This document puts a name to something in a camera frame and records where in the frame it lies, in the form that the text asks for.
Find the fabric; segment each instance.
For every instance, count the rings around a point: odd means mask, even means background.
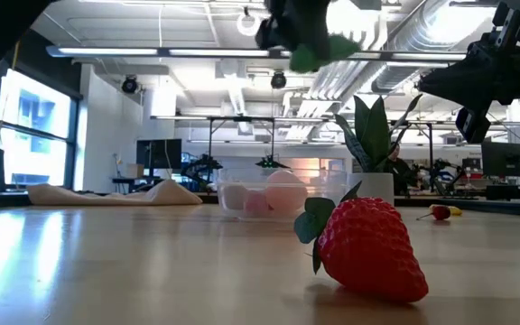
[[[173,180],[162,181],[147,192],[127,195],[82,195],[49,184],[28,186],[27,193],[32,204],[44,206],[166,206],[202,203],[196,194]]]

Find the white pot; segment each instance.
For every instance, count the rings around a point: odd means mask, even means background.
[[[358,196],[360,198],[380,198],[392,205],[395,204],[395,186],[393,174],[390,172],[364,172],[348,175],[348,188],[352,189],[362,181]]]

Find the wooden table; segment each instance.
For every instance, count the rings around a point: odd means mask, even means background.
[[[0,210],[0,324],[520,324],[520,217],[402,212],[431,288],[409,306],[313,275],[291,222],[216,206]]]

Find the small red fruit toy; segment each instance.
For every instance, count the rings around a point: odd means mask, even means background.
[[[306,212],[294,222],[301,242],[316,238],[314,272],[322,263],[352,292],[391,302],[421,300],[429,287],[401,215],[381,199],[350,199],[354,193],[337,207],[328,199],[309,198]]]
[[[420,220],[425,217],[433,216],[437,220],[444,220],[450,217],[450,209],[447,206],[433,206],[432,212],[428,215],[417,218]]]

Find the plastic container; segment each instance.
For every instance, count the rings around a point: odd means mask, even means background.
[[[222,169],[216,180],[220,206],[241,219],[290,221],[304,211],[306,198],[338,204],[348,190],[347,174],[338,171]]]

